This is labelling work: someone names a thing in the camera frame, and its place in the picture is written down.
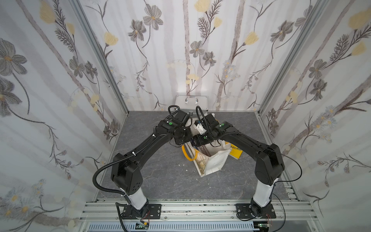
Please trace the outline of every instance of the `wall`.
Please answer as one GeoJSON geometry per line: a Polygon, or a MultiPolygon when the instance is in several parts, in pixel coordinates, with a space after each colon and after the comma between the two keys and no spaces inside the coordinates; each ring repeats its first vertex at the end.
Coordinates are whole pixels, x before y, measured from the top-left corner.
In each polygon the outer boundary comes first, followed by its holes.
{"type": "Polygon", "coordinates": [[[124,120],[67,1],[0,2],[0,224],[73,231],[124,120]]]}
{"type": "Polygon", "coordinates": [[[371,230],[370,36],[369,1],[331,0],[262,115],[327,232],[371,230]]]}
{"type": "Polygon", "coordinates": [[[315,1],[80,0],[129,110],[256,110],[315,1]]]}

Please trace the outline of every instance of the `white bag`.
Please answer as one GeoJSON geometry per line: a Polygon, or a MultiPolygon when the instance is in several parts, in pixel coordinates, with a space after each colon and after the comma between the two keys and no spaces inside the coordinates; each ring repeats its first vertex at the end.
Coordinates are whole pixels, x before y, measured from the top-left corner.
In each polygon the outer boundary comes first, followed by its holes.
{"type": "Polygon", "coordinates": [[[183,150],[184,155],[189,161],[194,162],[200,177],[221,170],[227,160],[229,153],[232,151],[230,143],[226,144],[224,140],[219,140],[219,142],[221,146],[219,146],[216,140],[211,143],[215,147],[211,146],[210,144],[205,145],[205,147],[211,154],[211,157],[208,157],[207,155],[195,149],[190,142],[187,142],[183,145],[187,148],[188,153],[191,155],[192,159],[188,157],[185,150],[183,150]]]}

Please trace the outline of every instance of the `black robotic arm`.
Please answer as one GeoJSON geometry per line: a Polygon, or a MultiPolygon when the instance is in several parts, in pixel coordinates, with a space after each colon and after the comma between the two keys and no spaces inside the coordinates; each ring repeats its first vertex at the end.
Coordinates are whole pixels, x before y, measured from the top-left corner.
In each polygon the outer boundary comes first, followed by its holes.
{"type": "Polygon", "coordinates": [[[271,202],[273,185],[285,169],[282,157],[276,153],[280,152],[278,146],[260,143],[242,134],[228,122],[219,123],[211,114],[203,117],[200,122],[207,127],[207,131],[203,135],[192,135],[190,126],[186,126],[188,120],[187,113],[177,110],[160,121],[154,127],[153,133],[135,149],[125,155],[118,153],[114,157],[115,162],[130,156],[129,159],[112,166],[111,180],[126,193],[125,198],[136,216],[143,217],[148,210],[148,200],[141,190],[143,177],[140,170],[162,145],[173,138],[177,145],[191,141],[195,146],[211,143],[214,139],[222,139],[250,155],[256,161],[255,175],[258,178],[250,211],[253,217],[265,215],[271,202]]]}

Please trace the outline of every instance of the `mounting plate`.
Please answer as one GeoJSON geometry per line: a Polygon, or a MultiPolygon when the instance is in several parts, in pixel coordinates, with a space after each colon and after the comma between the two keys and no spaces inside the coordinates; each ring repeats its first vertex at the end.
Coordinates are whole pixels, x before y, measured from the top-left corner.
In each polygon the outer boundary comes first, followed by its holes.
{"type": "MultiPolygon", "coordinates": [[[[249,206],[250,206],[250,204],[236,204],[237,217],[239,219],[251,219],[251,218],[253,218],[253,216],[250,213],[249,206]]],[[[266,213],[269,215],[270,218],[276,218],[276,213],[274,212],[272,204],[270,204],[267,207],[266,213]]]]}
{"type": "MultiPolygon", "coordinates": [[[[127,205],[124,206],[124,209],[122,210],[121,213],[121,218],[122,219],[137,219],[136,216],[133,216],[132,214],[132,206],[127,205]]],[[[149,216],[145,217],[144,220],[148,219],[160,219],[161,216],[161,204],[149,204],[148,208],[150,210],[149,216]]]]}

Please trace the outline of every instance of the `gray floor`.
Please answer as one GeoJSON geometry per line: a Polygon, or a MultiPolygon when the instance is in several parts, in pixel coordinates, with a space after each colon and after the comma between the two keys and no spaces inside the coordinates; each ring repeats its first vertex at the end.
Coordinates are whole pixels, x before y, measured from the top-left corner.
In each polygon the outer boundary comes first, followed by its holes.
{"type": "MultiPolygon", "coordinates": [[[[152,133],[152,128],[167,115],[168,112],[131,111],[114,154],[125,154],[139,145],[152,133]]],[[[265,142],[252,112],[217,112],[215,118],[228,121],[242,133],[265,142]]],[[[251,199],[257,183],[254,169],[255,161],[243,153],[239,160],[228,157],[222,170],[201,178],[194,163],[184,157],[181,148],[167,143],[141,170],[144,179],[142,190],[148,199],[251,199]]],[[[111,168],[107,170],[102,186],[116,189],[110,175],[111,168]]],[[[276,185],[274,193],[281,199],[288,199],[282,183],[276,185]]],[[[98,198],[121,196],[100,191],[98,198]]]]}

